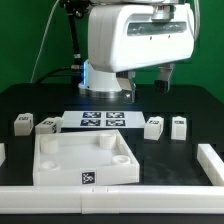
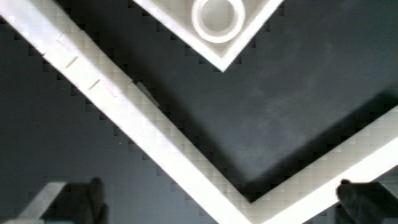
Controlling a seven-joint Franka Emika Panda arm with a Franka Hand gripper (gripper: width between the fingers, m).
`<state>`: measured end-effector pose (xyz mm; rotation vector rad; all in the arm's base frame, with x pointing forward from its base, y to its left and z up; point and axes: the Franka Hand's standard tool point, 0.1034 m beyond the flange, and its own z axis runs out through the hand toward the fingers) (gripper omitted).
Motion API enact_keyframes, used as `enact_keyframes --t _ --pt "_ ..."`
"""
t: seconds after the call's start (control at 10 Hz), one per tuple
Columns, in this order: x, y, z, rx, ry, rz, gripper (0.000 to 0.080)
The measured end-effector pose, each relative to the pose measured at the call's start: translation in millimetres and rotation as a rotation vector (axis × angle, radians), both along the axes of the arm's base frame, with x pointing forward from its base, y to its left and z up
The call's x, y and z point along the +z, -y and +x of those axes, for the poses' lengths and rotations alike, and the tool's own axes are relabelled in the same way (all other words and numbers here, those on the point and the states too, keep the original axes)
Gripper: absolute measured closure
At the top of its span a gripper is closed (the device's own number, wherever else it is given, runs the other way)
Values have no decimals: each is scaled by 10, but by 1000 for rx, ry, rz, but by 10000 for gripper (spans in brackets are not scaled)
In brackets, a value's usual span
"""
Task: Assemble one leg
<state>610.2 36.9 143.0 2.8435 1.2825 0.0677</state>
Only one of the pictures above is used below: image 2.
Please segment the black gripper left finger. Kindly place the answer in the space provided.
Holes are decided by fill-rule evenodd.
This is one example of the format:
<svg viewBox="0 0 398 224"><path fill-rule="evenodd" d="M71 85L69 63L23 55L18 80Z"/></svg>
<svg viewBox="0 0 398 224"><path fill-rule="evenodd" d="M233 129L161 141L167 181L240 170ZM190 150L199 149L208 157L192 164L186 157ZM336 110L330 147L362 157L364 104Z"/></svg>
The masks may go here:
<svg viewBox="0 0 398 224"><path fill-rule="evenodd" d="M108 224L101 179L50 182L21 211L18 224Z"/></svg>

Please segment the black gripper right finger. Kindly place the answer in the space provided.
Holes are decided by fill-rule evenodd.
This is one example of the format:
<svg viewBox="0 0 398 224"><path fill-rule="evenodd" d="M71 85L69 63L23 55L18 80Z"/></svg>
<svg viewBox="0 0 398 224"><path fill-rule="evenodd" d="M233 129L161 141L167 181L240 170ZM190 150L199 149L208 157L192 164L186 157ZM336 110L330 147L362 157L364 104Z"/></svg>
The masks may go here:
<svg viewBox="0 0 398 224"><path fill-rule="evenodd" d="M398 224L398 181L341 180L336 189L336 224Z"/></svg>

